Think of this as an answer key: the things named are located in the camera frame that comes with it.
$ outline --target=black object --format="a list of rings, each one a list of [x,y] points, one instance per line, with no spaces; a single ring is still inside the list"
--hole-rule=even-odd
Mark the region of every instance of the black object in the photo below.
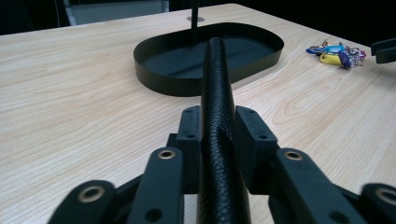
[[[383,40],[371,45],[372,56],[376,63],[396,62],[396,38]]]
[[[202,105],[183,111],[145,173],[117,189],[76,187],[49,223],[183,223],[183,194],[199,195],[199,223],[250,223],[247,189],[269,196],[275,223],[396,223],[396,188],[335,186],[307,154],[280,148],[254,110],[233,106],[222,45],[208,42]]]
[[[134,49],[136,75],[149,89],[172,96],[197,96],[202,91],[207,41],[220,37],[227,49],[232,83],[275,65],[283,40],[260,27],[224,22],[197,27],[198,1],[194,1],[191,29],[154,36]]]

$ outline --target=black mechanical bracket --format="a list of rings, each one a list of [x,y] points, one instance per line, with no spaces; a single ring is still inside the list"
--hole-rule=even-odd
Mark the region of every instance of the black mechanical bracket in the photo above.
[[[372,56],[375,56],[376,63],[396,62],[396,38],[372,44],[371,51]]]
[[[371,183],[358,195],[334,185],[307,154],[279,147],[256,111],[233,106],[224,51],[209,40],[201,106],[182,112],[141,176],[77,186],[49,224],[183,223],[185,194],[198,194],[198,223],[251,223],[248,192],[269,196],[275,223],[396,223],[396,188]]]

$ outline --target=wooden table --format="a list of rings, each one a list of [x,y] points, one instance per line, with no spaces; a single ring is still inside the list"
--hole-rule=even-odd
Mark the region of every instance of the wooden table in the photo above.
[[[176,133],[200,97],[144,87],[134,47],[190,28],[190,10],[0,36],[0,223],[46,223],[64,196],[92,179],[120,186]],[[285,42],[278,64],[233,84],[236,105],[256,110],[279,139],[311,156],[330,180],[360,193],[396,186],[396,63],[338,36],[238,5],[200,8],[199,25],[259,26]],[[343,42],[368,54],[346,70],[305,49]],[[196,196],[186,196],[195,222]],[[251,196],[253,223],[272,223],[266,196]]]

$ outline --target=black tray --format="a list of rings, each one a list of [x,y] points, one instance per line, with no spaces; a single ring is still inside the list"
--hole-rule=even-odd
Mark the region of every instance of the black tray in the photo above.
[[[149,89],[172,96],[201,95],[206,42],[221,37],[232,83],[275,65],[283,40],[257,26],[224,22],[158,35],[139,43],[134,63],[139,81]]]

